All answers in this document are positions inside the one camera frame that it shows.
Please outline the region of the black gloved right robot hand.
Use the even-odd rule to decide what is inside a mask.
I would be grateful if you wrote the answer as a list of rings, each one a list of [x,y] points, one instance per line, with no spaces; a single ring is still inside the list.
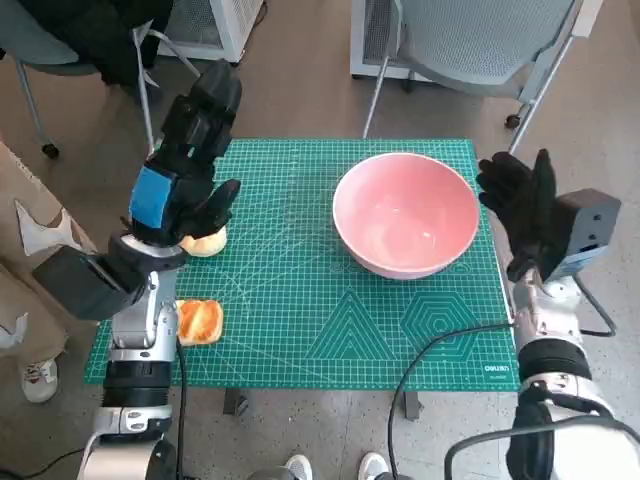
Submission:
[[[538,151],[528,167],[506,151],[478,164],[479,201],[502,224],[512,253],[507,277],[519,281],[536,269],[546,282],[566,255],[575,213],[556,196],[556,176],[549,152]]]

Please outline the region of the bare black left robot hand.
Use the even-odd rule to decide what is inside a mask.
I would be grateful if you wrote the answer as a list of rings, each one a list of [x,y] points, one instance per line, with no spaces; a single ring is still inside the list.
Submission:
[[[158,247],[217,233],[232,217],[241,183],[214,185],[216,159],[231,143],[242,95],[234,68],[216,60],[186,95],[177,96],[162,125],[162,141],[134,184],[129,231]]]

